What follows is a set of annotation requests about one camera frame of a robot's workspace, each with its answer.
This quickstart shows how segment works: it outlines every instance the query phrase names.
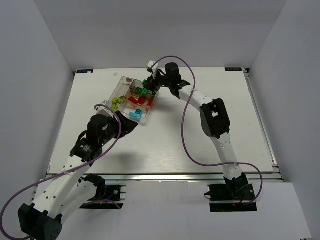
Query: cable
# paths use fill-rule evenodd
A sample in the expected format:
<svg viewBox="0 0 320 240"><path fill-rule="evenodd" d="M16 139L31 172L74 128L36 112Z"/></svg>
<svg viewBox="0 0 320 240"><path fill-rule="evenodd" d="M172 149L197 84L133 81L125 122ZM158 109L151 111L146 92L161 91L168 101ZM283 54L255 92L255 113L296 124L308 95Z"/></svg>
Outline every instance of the cable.
<svg viewBox="0 0 320 240"><path fill-rule="evenodd" d="M159 71L163 76L166 76L166 74L164 73L164 71L162 71L161 69L158 69L158 71Z"/></svg>
<svg viewBox="0 0 320 240"><path fill-rule="evenodd" d="M108 109L109 111L111 111L111 112L113 113L114 117L116 118L116 120L117 120L118 123L119 123L119 133L118 133L115 141L113 142L113 144L112 144L104 153L102 153L102 154L101 154L100 156L98 156L97 158L95 158L95 159L93 159L93 160L91 160L91 161L89 161L89 162L87 162L87 163L85 163L85 164L83 164L83 165L81 165L81 166L77 166L77 167L74 167L74 168L72 168L72 169L69 169L69 170L65 171L66 173L71 173L71 172L76 171L76 170L79 170L79 169L81 169L81 168L83 168L83 167L85 167L85 166L92 165L95 161L99 160L99 159L102 158L104 155L106 155L106 154L116 145L116 143L118 142L118 140L119 140L119 138L120 138L120 135L121 135L121 132L122 132L122 126L121 126L120 118L118 117L118 115L116 114L116 112L115 112L112 108L110 108L110 107L108 107L108 106L106 106L106 105L103 105L103 104L97 104L97 105L94 106L94 108L96 108L96 107L104 107L104 108ZM48 177L48 178L46 178L46 179L43 179L43 180L41 180L41 181L35 182L35 183L33 183L33 184L29 185L29 186L26 186L25 188L21 189L21 190L18 191L16 194L14 194L14 195L5 203L5 205L3 206L2 210L1 210L1 213L0 213L0 231L1 231L1 233L2 233L7 239L10 239L10 240L27 240L27 239L30 238L29 236L28 236L28 237L22 237L22 238L10 236L10 235L5 231L5 229L4 229L4 226L3 226L4 213L5 213L5 210L7 209L8 205L12 202L12 200L15 199L15 198L16 198L18 195L20 195L21 193L23 193L24 191L30 189L30 188L33 188L33 187L35 187L35 186L37 186L37 185L39 185L39 184L45 183L45 182L50 181L50 180L52 180L52 179L59 178L59 177L64 176L64 175L65 175L65 173L62 172L62 173L59 173L59 174L57 174L57 175L54 175L54 176Z"/></svg>
<svg viewBox="0 0 320 240"><path fill-rule="evenodd" d="M109 199L95 200L95 201L91 201L91 202L88 202L88 203L84 203L84 204L82 204L82 207L88 206L88 205L92 205L92 204L96 204L96 203L101 203L101 202L110 202L110 203L114 204L118 209L121 209L121 207L115 201L112 201L112 200L109 200Z"/></svg>
<svg viewBox="0 0 320 240"><path fill-rule="evenodd" d="M94 197L93 199L94 199L94 200L101 200L105 195L106 195L106 189L104 189L104 194L102 195L102 197L101 197L101 198L96 199L96 198Z"/></svg>
<svg viewBox="0 0 320 240"><path fill-rule="evenodd" d="M242 199L241 199L241 201L240 201L239 203L234 203L233 205L234 205L234 206L239 206L239 205L242 204L242 202L243 202L244 200L245 200L245 195L242 196Z"/></svg>
<svg viewBox="0 0 320 240"><path fill-rule="evenodd" d="M167 59L167 58L174 58L174 59L179 59L180 61L182 61L186 67L190 70L191 74L192 74L192 77L193 77L193 87L192 87L192 91L191 91L191 94L189 96L189 99L188 101L186 102L186 105L184 107L184 110L183 110L183 115L182 115L182 120L181 120L181 140L182 140L182 145L183 145L183 148L184 148L184 151L186 153L186 155L189 157L189 159L194 162L195 164L197 165L200 165L200 166L203 166L203 167L217 167L217 166L223 166L223 165L229 165L229 164L238 164L238 165L248 165L248 166L251 166L253 168L255 168L257 170L257 172L259 173L260 175L260 181L261 181L261 185L260 185L260 189L259 189L259 192L257 193L257 195L255 196L254 199L252 199L251 201L247 202L247 203L242 203L242 205L249 205L251 203L253 203L255 200L257 200L257 198L260 196L261 194L261 191L262 191L262 188L263 188L263 176L262 176L262 173L260 172L260 170L253 164L251 163L248 163L248 162L221 162L221 163L216 163L216 164L204 164L204 163L200 163L198 161L196 161L195 159L192 158L192 156L190 155L190 153L188 152L187 150L187 146L186 146L186 142L185 142L185 134L184 134L184 125L185 125L185 117L186 117L186 112L187 112L187 108L189 106L189 103L191 101L191 98L194 94L194 91L195 91L195 88L196 88L196 77L195 77L195 74L194 74L194 71L192 71L191 67L186 63L186 61L184 61L181 57L178 57L178 56L174 56L174 55L169 55L169 56L164 56L164 57L161 57L159 60L157 60L153 66L151 68L153 68L157 63L159 63L161 60L163 59Z"/></svg>

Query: white wall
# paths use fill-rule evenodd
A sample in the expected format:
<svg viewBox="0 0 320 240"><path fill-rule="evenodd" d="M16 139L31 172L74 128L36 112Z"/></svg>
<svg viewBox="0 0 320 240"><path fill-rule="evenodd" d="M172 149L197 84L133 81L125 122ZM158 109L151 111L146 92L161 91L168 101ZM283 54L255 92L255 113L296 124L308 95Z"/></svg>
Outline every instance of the white wall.
<svg viewBox="0 0 320 240"><path fill-rule="evenodd" d="M289 0L251 69L280 170L320 240L320 1Z"/></svg>
<svg viewBox="0 0 320 240"><path fill-rule="evenodd" d="M32 0L0 0L0 207L46 174L72 85L72 72ZM21 195L4 215L21 237Z"/></svg>
<svg viewBox="0 0 320 240"><path fill-rule="evenodd" d="M72 70L251 67L286 0L35 0Z"/></svg>

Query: white table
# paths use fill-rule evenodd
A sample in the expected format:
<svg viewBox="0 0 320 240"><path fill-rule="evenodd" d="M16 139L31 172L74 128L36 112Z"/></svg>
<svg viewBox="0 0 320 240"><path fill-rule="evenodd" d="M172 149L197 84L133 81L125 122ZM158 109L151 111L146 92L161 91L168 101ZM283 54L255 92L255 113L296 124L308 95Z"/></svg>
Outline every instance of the white table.
<svg viewBox="0 0 320 240"><path fill-rule="evenodd" d="M272 172L272 157L264 139L243 72L224 68L193 68L196 88L212 99L224 100L231 121L230 135L239 162L256 165L262 172ZM187 68L181 68L184 80L193 83ZM78 135L87 129L94 105L109 100L121 76L138 80L150 73L143 68L94 69L93 73L75 75L59 137L48 173L63 167ZM181 118L185 102L162 88L145 126L139 125L122 138L87 173L96 174L195 174L222 173L222 167L202 167L191 162L181 141ZM200 114L192 106L185 119L185 139L191 155L201 163L219 163L218 153L203 133ZM242 166L245 172L254 172Z"/></svg>

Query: toy block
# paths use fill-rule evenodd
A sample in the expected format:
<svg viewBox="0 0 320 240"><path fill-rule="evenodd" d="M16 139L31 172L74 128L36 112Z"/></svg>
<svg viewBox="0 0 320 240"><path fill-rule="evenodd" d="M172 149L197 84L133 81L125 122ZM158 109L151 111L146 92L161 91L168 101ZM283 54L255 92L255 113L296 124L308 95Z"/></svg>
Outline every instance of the toy block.
<svg viewBox="0 0 320 240"><path fill-rule="evenodd" d="M114 97L111 102L112 102L113 105L117 105L118 98Z"/></svg>
<svg viewBox="0 0 320 240"><path fill-rule="evenodd" d="M114 109L114 110L118 110L118 105L117 104L112 104L111 108Z"/></svg>
<svg viewBox="0 0 320 240"><path fill-rule="evenodd" d="M140 93L140 94L141 94L141 92L142 92L142 88L140 88L140 87L137 87L135 90L136 90L138 93Z"/></svg>
<svg viewBox="0 0 320 240"><path fill-rule="evenodd" d="M121 104L124 99L125 99L125 96L118 97L118 103Z"/></svg>
<svg viewBox="0 0 320 240"><path fill-rule="evenodd" d="M152 102L153 102L153 100L150 99L150 100L148 101L148 103L147 103L147 106L151 106Z"/></svg>
<svg viewBox="0 0 320 240"><path fill-rule="evenodd" d="M138 115L141 117L141 115L142 115L142 110L139 109L139 108L137 108L137 109L135 110L135 114L138 114Z"/></svg>
<svg viewBox="0 0 320 240"><path fill-rule="evenodd" d="M141 95L146 95L148 92L149 92L149 90L146 89L146 88L144 88L144 89L142 89L142 91L141 91Z"/></svg>
<svg viewBox="0 0 320 240"><path fill-rule="evenodd" d="M138 101L137 101L133 96L129 97L128 100L129 100L130 102L138 105Z"/></svg>
<svg viewBox="0 0 320 240"><path fill-rule="evenodd" d="M139 99L138 99L138 103L141 105L144 104L145 101L146 101L146 99L143 96L139 97Z"/></svg>
<svg viewBox="0 0 320 240"><path fill-rule="evenodd" d="M134 112L130 112L129 115L130 115L131 117L134 117L134 118L140 118L140 117L141 117L139 114L134 113Z"/></svg>

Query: red block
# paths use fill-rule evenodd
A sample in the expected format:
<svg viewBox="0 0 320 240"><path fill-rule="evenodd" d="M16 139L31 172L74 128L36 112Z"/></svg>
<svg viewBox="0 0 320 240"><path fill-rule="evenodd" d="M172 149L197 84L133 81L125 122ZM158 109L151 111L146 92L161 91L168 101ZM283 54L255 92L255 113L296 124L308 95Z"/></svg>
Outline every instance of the red block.
<svg viewBox="0 0 320 240"><path fill-rule="evenodd" d="M148 101L148 104L147 104L147 105L148 105L148 106L151 106L152 101L153 101L153 100L152 100L152 99L150 99L150 100Z"/></svg>
<svg viewBox="0 0 320 240"><path fill-rule="evenodd" d="M138 105L138 101L137 101L133 96L129 97L128 100L129 100L130 102Z"/></svg>
<svg viewBox="0 0 320 240"><path fill-rule="evenodd" d="M139 99L138 99L138 103L141 105L144 104L145 101L146 101L146 99L143 96L139 97Z"/></svg>

